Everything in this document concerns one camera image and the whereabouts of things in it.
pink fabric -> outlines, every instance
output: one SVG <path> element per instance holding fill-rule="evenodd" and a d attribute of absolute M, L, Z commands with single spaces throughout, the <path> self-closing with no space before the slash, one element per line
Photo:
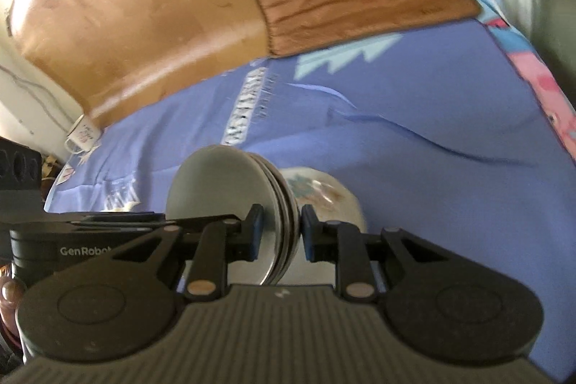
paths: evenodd
<path fill-rule="evenodd" d="M 531 52 L 511 53 L 520 76 L 531 84 L 558 137 L 576 160 L 576 112 L 550 70 Z"/>

white label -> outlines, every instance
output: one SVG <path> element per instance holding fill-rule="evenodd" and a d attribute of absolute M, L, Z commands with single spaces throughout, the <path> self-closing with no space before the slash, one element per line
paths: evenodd
<path fill-rule="evenodd" d="M 108 252 L 112 249 L 110 246 L 107 248 L 89 248 L 88 246 L 81 246 L 80 248 L 60 248 L 60 254 L 63 256 L 99 256 L 102 253 Z"/>
<path fill-rule="evenodd" d="M 74 168 L 72 168 L 68 163 L 64 165 L 62 171 L 58 175 L 58 179 L 56 180 L 56 186 L 62 184 L 63 182 L 68 181 L 72 175 L 74 174 Z"/>
<path fill-rule="evenodd" d="M 246 140 L 252 115 L 260 97 L 265 74 L 266 67 L 258 67 L 258 69 L 254 69 L 246 75 L 240 94 L 234 104 L 234 109 L 232 109 L 228 119 L 221 141 L 222 145 L 237 145 Z"/>

mattress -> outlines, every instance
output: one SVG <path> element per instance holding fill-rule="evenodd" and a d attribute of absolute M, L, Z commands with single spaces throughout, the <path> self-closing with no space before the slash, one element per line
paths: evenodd
<path fill-rule="evenodd" d="M 531 359 L 576 369 L 576 115 L 486 0 L 477 20 L 261 58 L 112 125 L 46 209 L 156 211 L 196 149 L 234 145 L 329 173 L 369 231 L 400 226 L 532 288 Z"/>

white wall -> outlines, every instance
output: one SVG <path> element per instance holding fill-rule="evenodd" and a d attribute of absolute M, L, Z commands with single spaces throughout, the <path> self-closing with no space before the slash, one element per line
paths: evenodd
<path fill-rule="evenodd" d="M 64 90 L 50 80 L 42 71 L 25 61 L 16 51 L 8 37 L 4 18 L 12 0 L 0 0 L 0 65 L 10 69 L 19 77 L 39 83 L 56 97 L 71 119 L 76 119 L 82 110 Z M 70 120 L 52 103 L 51 97 L 42 90 L 34 90 L 48 111 L 68 129 Z M 4 72 L 0 71 L 0 135 L 21 144 L 65 159 L 63 148 L 65 132 L 56 126 L 40 105 L 28 93 L 18 87 Z"/>

blue bedsheet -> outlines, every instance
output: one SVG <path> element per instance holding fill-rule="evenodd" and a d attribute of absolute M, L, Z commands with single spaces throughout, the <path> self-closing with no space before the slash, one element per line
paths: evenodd
<path fill-rule="evenodd" d="M 215 143 L 325 171 L 370 230 L 401 226 L 529 285 L 545 310 L 532 360 L 558 380 L 576 368 L 576 168 L 478 21 L 206 80 L 108 128 L 47 208 L 162 212 L 179 165 Z"/>

